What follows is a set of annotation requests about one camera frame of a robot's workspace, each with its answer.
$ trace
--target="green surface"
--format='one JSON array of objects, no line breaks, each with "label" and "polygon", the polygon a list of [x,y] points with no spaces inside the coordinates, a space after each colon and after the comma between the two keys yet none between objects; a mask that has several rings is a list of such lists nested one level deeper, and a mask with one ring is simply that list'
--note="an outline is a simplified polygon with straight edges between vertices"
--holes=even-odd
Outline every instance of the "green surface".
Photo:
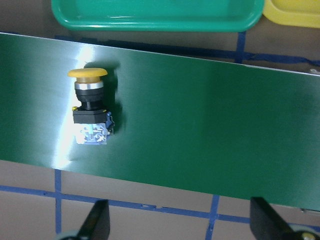
[{"label": "green surface", "polygon": [[[320,77],[0,34],[0,159],[320,210]],[[115,135],[77,145],[74,79],[105,68]]]},{"label": "green surface", "polygon": [[241,32],[261,17],[264,0],[51,0],[72,30]]}]

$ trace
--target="blue switch component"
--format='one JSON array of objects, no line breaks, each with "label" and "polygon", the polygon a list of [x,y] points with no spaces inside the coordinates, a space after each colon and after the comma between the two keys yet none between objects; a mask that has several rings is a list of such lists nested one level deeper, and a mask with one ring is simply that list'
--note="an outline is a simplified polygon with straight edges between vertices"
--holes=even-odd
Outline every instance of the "blue switch component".
[{"label": "blue switch component", "polygon": [[107,140],[114,133],[114,121],[111,112],[106,113],[106,122],[75,123],[74,135],[77,144],[106,145]]}]

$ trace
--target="floor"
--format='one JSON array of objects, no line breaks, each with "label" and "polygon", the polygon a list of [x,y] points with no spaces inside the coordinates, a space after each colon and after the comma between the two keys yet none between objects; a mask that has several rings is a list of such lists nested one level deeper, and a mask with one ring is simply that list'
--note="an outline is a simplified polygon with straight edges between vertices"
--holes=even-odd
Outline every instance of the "floor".
[{"label": "floor", "polygon": [[[241,33],[95,32],[60,26],[49,0],[0,1],[0,32],[73,41],[127,44],[193,57],[320,71],[320,29],[275,24],[265,17]],[[206,49],[205,54],[199,48]],[[90,176],[0,160],[0,239],[54,239],[77,230],[97,199],[110,200],[110,240],[255,239],[249,201]],[[273,206],[287,221],[320,233],[320,215]]]}]

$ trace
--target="yellow button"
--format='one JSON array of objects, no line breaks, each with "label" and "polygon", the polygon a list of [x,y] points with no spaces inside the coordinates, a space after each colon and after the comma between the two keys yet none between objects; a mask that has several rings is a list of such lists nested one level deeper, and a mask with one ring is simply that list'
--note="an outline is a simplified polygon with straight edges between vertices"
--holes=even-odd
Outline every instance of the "yellow button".
[{"label": "yellow button", "polygon": [[107,71],[103,68],[80,68],[68,72],[68,76],[73,78],[94,78],[107,74]]}]

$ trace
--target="tiled floor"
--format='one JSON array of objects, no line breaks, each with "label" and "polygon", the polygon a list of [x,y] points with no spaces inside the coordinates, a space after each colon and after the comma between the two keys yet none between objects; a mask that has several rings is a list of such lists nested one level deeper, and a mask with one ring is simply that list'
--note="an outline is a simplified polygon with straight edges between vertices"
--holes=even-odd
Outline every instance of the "tiled floor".
[{"label": "tiled floor", "polygon": [[[76,231],[97,199],[109,199],[110,240],[254,239],[249,201],[0,160],[0,239],[54,239]],[[320,216],[273,206],[320,232]]]}]

